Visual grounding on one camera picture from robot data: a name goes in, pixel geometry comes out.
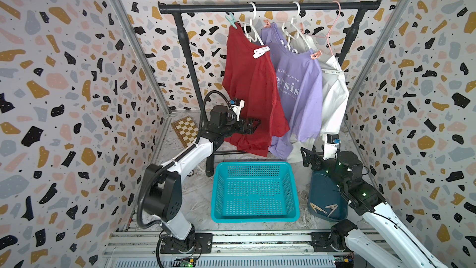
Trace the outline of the white plastic hangers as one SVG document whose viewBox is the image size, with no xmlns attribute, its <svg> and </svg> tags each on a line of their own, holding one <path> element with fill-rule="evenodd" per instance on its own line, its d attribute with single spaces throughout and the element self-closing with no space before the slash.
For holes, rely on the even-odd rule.
<svg viewBox="0 0 476 268">
<path fill-rule="evenodd" d="M 296 15 L 292 16 L 288 22 L 284 22 L 281 27 L 286 40 L 284 46 L 291 53 L 304 53 L 311 49 L 311 45 L 308 44 L 302 28 L 297 24 L 297 17 L 301 13 L 301 6 L 297 1 L 293 1 L 293 4 L 296 5 Z"/>
</svg>

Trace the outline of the red garment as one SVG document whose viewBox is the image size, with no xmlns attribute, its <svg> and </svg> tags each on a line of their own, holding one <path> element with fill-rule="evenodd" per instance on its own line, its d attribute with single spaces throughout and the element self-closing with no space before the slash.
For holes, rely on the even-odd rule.
<svg viewBox="0 0 476 268">
<path fill-rule="evenodd" d="M 281 106 L 270 51 L 255 59 L 254 50 L 263 46 L 250 42 L 240 23 L 237 27 L 229 28 L 222 85 L 231 99 L 244 100 L 240 118 L 260 119 L 261 123 L 253 134 L 234 134 L 225 141 L 238 150 L 266 156 L 272 138 L 283 136 L 290 127 Z"/>
</svg>

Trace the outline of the purple garment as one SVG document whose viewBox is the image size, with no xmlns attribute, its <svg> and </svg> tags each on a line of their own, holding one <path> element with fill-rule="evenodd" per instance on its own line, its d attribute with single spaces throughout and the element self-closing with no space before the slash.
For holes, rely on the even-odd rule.
<svg viewBox="0 0 476 268">
<path fill-rule="evenodd" d="M 261 31 L 276 71 L 281 106 L 290 130 L 274 136 L 269 151 L 289 163 L 302 160 L 300 149 L 310 150 L 322 126 L 322 69 L 313 49 L 298 51 L 288 45 L 282 29 L 271 23 Z"/>
</svg>

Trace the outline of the white printed t-shirt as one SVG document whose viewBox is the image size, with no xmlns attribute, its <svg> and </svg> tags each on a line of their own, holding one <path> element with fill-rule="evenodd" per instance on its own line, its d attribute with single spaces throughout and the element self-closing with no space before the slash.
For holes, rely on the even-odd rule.
<svg viewBox="0 0 476 268">
<path fill-rule="evenodd" d="M 324 49 L 317 59 L 319 65 L 326 69 L 342 70 L 338 58 L 330 48 Z M 316 143 L 324 144 L 326 134 L 339 134 L 343 116 L 347 107 L 349 92 L 345 83 L 345 75 L 326 74 L 322 72 L 323 83 L 323 111 L 320 137 L 318 140 L 310 138 L 305 142 L 297 141 L 296 135 L 291 135 L 292 152 L 287 158 L 289 163 L 302 161 L 301 148 L 311 149 Z"/>
</svg>

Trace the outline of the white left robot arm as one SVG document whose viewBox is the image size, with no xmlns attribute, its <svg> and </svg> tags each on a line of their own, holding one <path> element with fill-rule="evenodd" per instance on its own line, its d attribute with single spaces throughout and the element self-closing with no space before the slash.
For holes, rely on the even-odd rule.
<svg viewBox="0 0 476 268">
<path fill-rule="evenodd" d="M 158 225 L 179 241 L 192 237 L 193 225 L 181 212 L 182 182 L 226 138 L 234 134 L 251 135 L 257 130 L 260 120 L 241 118 L 240 110 L 236 105 L 217 105 L 210 111 L 210 117 L 202 110 L 195 141 L 164 164 L 151 164 L 146 168 L 136 198 L 136 221 L 140 228 Z"/>
</svg>

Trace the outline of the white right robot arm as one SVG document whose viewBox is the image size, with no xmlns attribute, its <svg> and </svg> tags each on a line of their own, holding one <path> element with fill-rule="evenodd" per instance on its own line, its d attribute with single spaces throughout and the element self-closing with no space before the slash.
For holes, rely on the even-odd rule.
<svg viewBox="0 0 476 268">
<path fill-rule="evenodd" d="M 333 249 L 349 249 L 375 268 L 442 268 L 434 256 L 396 216 L 383 195 L 363 178 L 363 163 L 351 151 L 324 158 L 315 149 L 301 149 L 303 165 L 323 172 L 338 187 L 347 206 L 369 223 L 392 248 L 388 252 L 369 239 L 354 223 L 342 220 L 330 232 Z"/>
</svg>

